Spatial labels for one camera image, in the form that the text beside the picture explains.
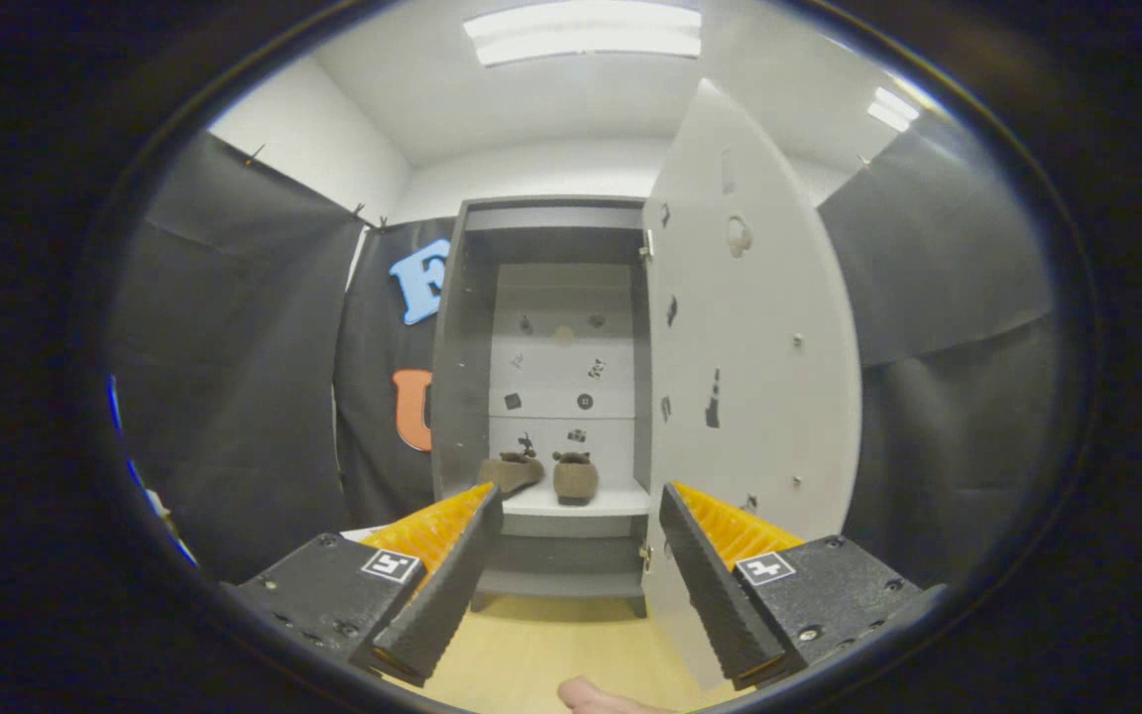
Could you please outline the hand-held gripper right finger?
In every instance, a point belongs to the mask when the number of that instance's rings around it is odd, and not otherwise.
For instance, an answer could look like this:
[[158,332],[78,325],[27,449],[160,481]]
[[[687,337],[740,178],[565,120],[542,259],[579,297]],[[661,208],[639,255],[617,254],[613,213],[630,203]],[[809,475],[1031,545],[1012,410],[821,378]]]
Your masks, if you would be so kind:
[[716,494],[667,483],[664,552],[684,584],[722,677],[738,690],[825,667],[911,627],[943,583],[924,587],[842,534],[849,486],[790,494],[777,526]]

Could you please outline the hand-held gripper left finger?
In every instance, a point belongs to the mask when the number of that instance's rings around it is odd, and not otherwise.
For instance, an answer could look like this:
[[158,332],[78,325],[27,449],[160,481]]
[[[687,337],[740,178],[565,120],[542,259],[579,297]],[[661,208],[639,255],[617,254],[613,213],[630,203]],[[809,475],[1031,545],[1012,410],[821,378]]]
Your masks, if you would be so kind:
[[424,685],[471,607],[502,519],[502,494],[482,483],[363,538],[317,534],[225,589],[312,651]]

